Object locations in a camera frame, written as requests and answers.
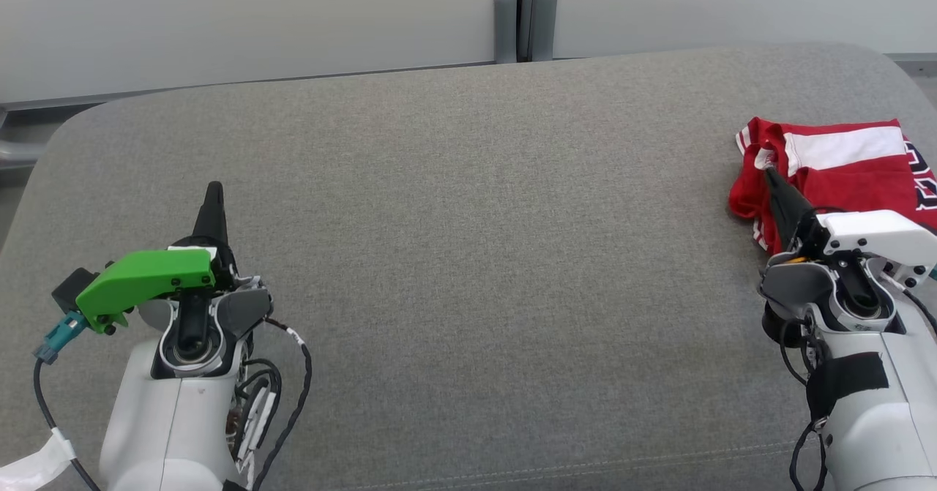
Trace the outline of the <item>grey partition bottom rail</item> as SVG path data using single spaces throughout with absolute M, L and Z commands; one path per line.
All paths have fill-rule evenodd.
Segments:
M 425 67 L 378 69 L 378 70 L 361 71 L 361 72 L 354 72 L 354 73 L 335 73 L 335 74 L 325 74 L 325 75 L 299 75 L 299 77 L 271 78 L 271 80 L 247 80 L 247 81 L 235 81 L 235 82 L 210 83 L 210 84 L 201 84 L 201 85 L 193 85 L 193 86 L 180 86 L 180 87 L 164 88 L 164 89 L 122 91 L 121 93 L 91 94 L 91 95 L 81 95 L 80 97 L 62 97 L 62 98 L 53 98 L 53 99 L 42 99 L 42 100 L 37 99 L 37 100 L 21 101 L 21 102 L 0 103 L 0 110 L 4 112 L 21 112 L 21 111 L 26 111 L 26 110 L 47 110 L 48 108 L 72 108 L 72 107 L 79 107 L 79 105 L 99 105 L 99 104 L 108 103 L 111 101 L 124 99 L 128 97 L 142 97 L 143 95 L 147 95 L 147 94 L 166 93 L 167 91 L 178 91 L 178 90 L 184 90 L 184 89 L 231 86 L 231 85 L 239 85 L 239 84 L 262 83 L 262 82 L 324 80 L 325 78 L 349 77 L 349 75 L 351 77 L 354 77 L 355 75 L 416 72 L 416 71 L 424 71 L 424 70 L 432 70 L 432 69 L 478 67 L 479 65 L 493 65 L 493 64 L 496 64 L 495 61 L 493 60 L 476 61 L 476 63 L 425 65 Z

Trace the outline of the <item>red shorts with white stripes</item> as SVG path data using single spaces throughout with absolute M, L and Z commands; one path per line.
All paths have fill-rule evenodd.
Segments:
M 764 170 L 776 168 L 813 207 L 893 210 L 914 221 L 916 191 L 899 121 L 807 127 L 753 118 L 736 135 L 742 155 L 729 209 L 753 221 L 754 241 L 780 253 Z

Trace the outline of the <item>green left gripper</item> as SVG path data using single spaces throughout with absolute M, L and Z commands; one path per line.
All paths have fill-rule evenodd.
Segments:
M 228 244 L 223 184 L 211 181 L 191 233 L 193 247 L 141 250 L 101 271 L 76 297 L 77 311 L 98 334 L 128 327 L 127 312 L 181 292 L 228 291 L 236 261 Z

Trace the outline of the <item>grey partition post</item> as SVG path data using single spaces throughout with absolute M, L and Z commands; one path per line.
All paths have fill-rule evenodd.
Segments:
M 559 0 L 520 0 L 518 58 L 520 61 L 553 60 L 553 38 Z
M 494 0 L 494 61 L 511 64 L 518 60 L 519 0 Z

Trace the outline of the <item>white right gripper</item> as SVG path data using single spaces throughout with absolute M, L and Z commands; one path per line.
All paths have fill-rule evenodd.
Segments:
M 874 255 L 893 263 L 899 281 L 937 280 L 937 234 L 924 225 L 891 210 L 817 215 L 776 168 L 767 168 L 764 180 L 780 250 L 797 255 Z

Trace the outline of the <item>grey partition support frame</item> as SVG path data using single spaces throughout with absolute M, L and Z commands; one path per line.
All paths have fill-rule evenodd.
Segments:
M 0 108 L 0 168 L 36 165 L 45 151 L 42 121 L 26 111 Z

